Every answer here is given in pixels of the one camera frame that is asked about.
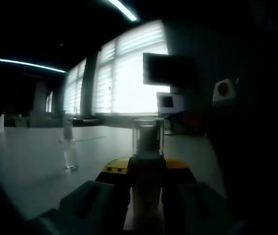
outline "wall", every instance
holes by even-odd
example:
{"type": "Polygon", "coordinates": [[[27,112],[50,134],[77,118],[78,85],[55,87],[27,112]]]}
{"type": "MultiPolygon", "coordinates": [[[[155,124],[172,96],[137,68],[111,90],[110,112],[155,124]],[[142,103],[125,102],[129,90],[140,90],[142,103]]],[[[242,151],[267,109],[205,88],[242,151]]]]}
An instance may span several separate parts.
{"type": "Polygon", "coordinates": [[[52,103],[51,112],[53,114],[61,115],[64,107],[64,83],[65,78],[62,77],[58,81],[54,81],[52,86],[52,103]]]}
{"type": "Polygon", "coordinates": [[[248,75],[251,55],[244,32],[199,23],[164,22],[164,26],[169,54],[190,56],[196,63],[199,89],[184,89],[188,108],[211,106],[216,82],[248,75]]]}
{"type": "Polygon", "coordinates": [[[48,89],[46,86],[46,82],[42,80],[37,80],[35,84],[33,111],[38,113],[44,113],[46,111],[47,95],[48,95],[48,89]]]}
{"type": "Polygon", "coordinates": [[[28,115],[33,109],[35,78],[0,64],[0,110],[7,115],[28,115]]]}
{"type": "Polygon", "coordinates": [[[168,22],[165,32],[169,53],[197,64],[199,90],[184,95],[189,108],[208,110],[207,132],[231,208],[244,218],[266,216],[265,201],[278,200],[278,186],[269,193],[278,177],[278,159],[269,157],[278,156],[278,44],[253,27],[168,22]],[[212,107],[214,85],[227,77],[240,77],[236,101],[212,107]]]}

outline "window frame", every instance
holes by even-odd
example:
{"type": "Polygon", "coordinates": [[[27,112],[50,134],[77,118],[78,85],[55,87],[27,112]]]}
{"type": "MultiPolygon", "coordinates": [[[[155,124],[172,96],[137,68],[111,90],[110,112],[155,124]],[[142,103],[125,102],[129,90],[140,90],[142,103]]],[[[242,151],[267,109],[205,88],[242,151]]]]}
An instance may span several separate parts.
{"type": "MultiPolygon", "coordinates": [[[[97,55],[97,59],[96,59],[96,67],[95,67],[95,74],[94,74],[94,82],[93,82],[93,89],[92,89],[92,107],[91,107],[91,113],[93,116],[147,116],[147,117],[151,117],[151,116],[157,116],[156,113],[118,113],[118,112],[112,112],[112,109],[113,109],[113,102],[112,102],[112,107],[111,107],[111,112],[110,113],[96,113],[95,112],[95,99],[96,99],[96,88],[97,88],[97,80],[98,80],[98,73],[100,71],[101,68],[104,68],[105,66],[108,66],[108,65],[112,65],[112,73],[115,72],[116,70],[116,62],[118,59],[121,59],[123,57],[126,57],[127,55],[129,54],[135,54],[136,52],[142,50],[142,48],[144,49],[147,49],[147,48],[153,48],[155,47],[156,45],[162,45],[165,43],[166,45],[166,48],[167,48],[167,51],[168,51],[168,46],[167,46],[167,41],[166,41],[166,36],[165,36],[165,29],[164,29],[164,24],[161,20],[158,20],[158,21],[152,21],[152,22],[149,22],[149,23],[146,23],[144,25],[141,25],[141,26],[138,26],[136,28],[133,28],[121,35],[119,35],[118,37],[114,38],[113,40],[109,41],[108,43],[106,43],[105,45],[103,45],[101,48],[111,44],[111,43],[114,43],[114,48],[115,48],[115,51],[114,51],[114,55],[113,55],[113,58],[105,61],[105,62],[101,62],[101,55],[102,55],[102,50],[98,52],[98,55],[97,55]],[[144,47],[138,47],[134,50],[131,50],[131,51],[127,51],[123,54],[119,54],[118,53],[118,46],[119,46],[119,43],[120,43],[120,40],[132,33],[133,31],[139,29],[140,27],[144,27],[144,25],[147,25],[147,24],[152,24],[152,23],[157,23],[159,22],[161,24],[161,27],[162,27],[162,30],[163,30],[163,38],[160,42],[157,42],[157,43],[153,43],[151,45],[147,45],[147,46],[144,46],[144,47]]],[[[112,79],[112,84],[111,84],[111,89],[113,89],[113,86],[114,86],[114,79],[112,79]]],[[[112,92],[112,95],[111,95],[111,100],[114,99],[114,93],[112,92]]]]}

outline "monitor screen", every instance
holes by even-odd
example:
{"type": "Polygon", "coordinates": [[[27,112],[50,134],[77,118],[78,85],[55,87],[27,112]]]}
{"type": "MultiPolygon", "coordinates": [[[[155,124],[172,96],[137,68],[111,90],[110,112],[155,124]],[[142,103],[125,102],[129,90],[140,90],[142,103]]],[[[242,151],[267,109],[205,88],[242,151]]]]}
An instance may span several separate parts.
{"type": "Polygon", "coordinates": [[[159,105],[160,105],[160,107],[172,108],[174,106],[173,97],[172,96],[162,96],[159,99],[159,105]]]}
{"type": "Polygon", "coordinates": [[[143,53],[143,83],[184,87],[196,85],[193,58],[143,53]]]}

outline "ceiling light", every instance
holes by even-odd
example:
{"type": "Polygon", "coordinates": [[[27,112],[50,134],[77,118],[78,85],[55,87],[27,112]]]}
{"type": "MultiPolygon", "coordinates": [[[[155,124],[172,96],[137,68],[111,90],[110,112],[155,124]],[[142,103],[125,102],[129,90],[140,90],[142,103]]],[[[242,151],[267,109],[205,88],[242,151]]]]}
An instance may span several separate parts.
{"type": "Polygon", "coordinates": [[[108,0],[111,4],[117,7],[125,16],[127,16],[131,21],[136,21],[137,18],[129,11],[121,2],[118,0],[108,0]]]}
{"type": "Polygon", "coordinates": [[[53,69],[53,68],[46,67],[46,66],[35,65],[35,64],[30,64],[30,63],[25,63],[25,62],[20,62],[20,61],[14,61],[14,60],[3,60],[3,59],[0,59],[0,62],[15,63],[15,64],[20,64],[20,65],[29,65],[29,66],[34,66],[34,67],[46,69],[46,70],[53,70],[53,71],[56,71],[56,72],[65,72],[63,70],[57,70],[57,69],[53,69]]]}

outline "white object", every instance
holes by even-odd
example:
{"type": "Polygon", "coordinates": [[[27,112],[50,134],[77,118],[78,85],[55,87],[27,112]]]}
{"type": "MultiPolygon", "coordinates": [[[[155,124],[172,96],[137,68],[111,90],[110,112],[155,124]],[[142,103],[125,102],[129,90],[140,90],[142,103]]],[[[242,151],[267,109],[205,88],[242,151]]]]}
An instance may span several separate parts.
{"type": "Polygon", "coordinates": [[[86,59],[68,72],[65,85],[64,111],[67,114],[80,114],[81,89],[86,59]]]}
{"type": "Polygon", "coordinates": [[[183,95],[181,94],[171,94],[171,93],[164,93],[164,92],[157,92],[157,107],[158,107],[158,114],[176,114],[185,110],[184,102],[183,102],[183,95]],[[161,102],[164,98],[171,98],[173,102],[172,107],[165,107],[162,105],[161,102]]]}
{"type": "Polygon", "coordinates": [[[234,100],[235,97],[236,90],[229,78],[215,84],[213,93],[213,105],[224,104],[227,101],[234,100]]]}
{"type": "Polygon", "coordinates": [[[56,72],[65,72],[63,70],[53,69],[53,68],[42,66],[42,65],[35,65],[35,64],[30,64],[30,63],[20,62],[20,61],[14,61],[14,60],[0,59],[0,62],[8,62],[8,63],[14,63],[14,64],[20,64],[20,65],[34,66],[34,67],[38,67],[38,68],[42,68],[42,69],[46,69],[46,70],[53,70],[53,71],[56,71],[56,72]]]}
{"type": "Polygon", "coordinates": [[[0,116],[0,133],[3,133],[5,131],[4,119],[5,119],[5,114],[2,114],[0,116]]]}
{"type": "Polygon", "coordinates": [[[118,0],[108,0],[111,4],[113,4],[115,7],[118,8],[125,16],[129,18],[131,21],[136,21],[137,18],[134,16],[134,14],[129,11],[121,2],[118,0]]]}
{"type": "Polygon", "coordinates": [[[102,47],[94,81],[94,114],[157,114],[156,92],[170,88],[143,84],[144,52],[168,54],[161,21],[135,28],[102,47]]]}
{"type": "Polygon", "coordinates": [[[46,98],[45,111],[51,113],[51,103],[52,103],[52,92],[46,98]]]}
{"type": "Polygon", "coordinates": [[[66,168],[68,170],[77,170],[78,169],[78,159],[76,154],[76,149],[73,141],[66,141],[65,143],[65,161],[66,168]]]}

